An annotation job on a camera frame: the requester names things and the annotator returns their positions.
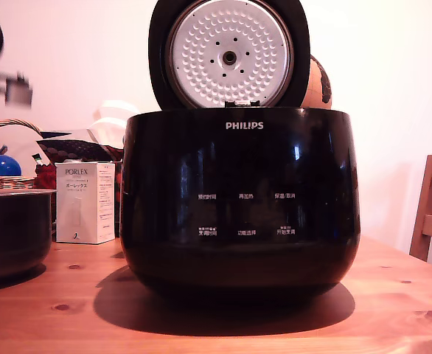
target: inner lid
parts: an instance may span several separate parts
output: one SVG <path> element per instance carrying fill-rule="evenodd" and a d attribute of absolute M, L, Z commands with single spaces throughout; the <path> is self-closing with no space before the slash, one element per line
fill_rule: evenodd
<path fill-rule="evenodd" d="M 226 102 L 276 105 L 293 72 L 293 43 L 283 20 L 261 1 L 198 2 L 182 12 L 167 43 L 167 75 L 190 108 Z"/>

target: black rice cooker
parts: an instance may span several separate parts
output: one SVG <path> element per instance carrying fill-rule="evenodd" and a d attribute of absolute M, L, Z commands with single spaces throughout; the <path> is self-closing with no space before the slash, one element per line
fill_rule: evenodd
<path fill-rule="evenodd" d="M 159 0 L 149 35 L 162 111 L 129 119 L 121 242 L 155 292 L 298 302 L 337 285 L 359 244 L 349 116 L 300 108 L 298 0 Z"/>

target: red object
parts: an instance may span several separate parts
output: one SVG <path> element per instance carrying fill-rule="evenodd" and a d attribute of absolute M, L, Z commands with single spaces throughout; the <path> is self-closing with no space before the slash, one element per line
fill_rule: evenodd
<path fill-rule="evenodd" d="M 34 188 L 38 188 L 41 190 L 57 189 L 57 169 L 53 164 L 36 166 L 36 174 L 38 176 L 34 180 Z"/>

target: philips logo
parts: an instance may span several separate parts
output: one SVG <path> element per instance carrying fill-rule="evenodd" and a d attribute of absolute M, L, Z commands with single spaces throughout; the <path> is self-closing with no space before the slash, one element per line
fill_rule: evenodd
<path fill-rule="evenodd" d="M 239 129 L 244 131 L 251 131 L 254 129 L 263 129 L 263 122 L 240 122 L 240 123 L 233 123 L 233 122 L 227 122 L 226 123 L 226 130 L 229 129 Z"/>

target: white box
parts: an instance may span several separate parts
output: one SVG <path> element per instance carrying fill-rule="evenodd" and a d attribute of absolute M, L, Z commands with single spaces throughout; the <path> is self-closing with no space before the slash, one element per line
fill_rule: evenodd
<path fill-rule="evenodd" d="M 57 166 L 57 242 L 104 243 L 114 235 L 114 164 Z"/>

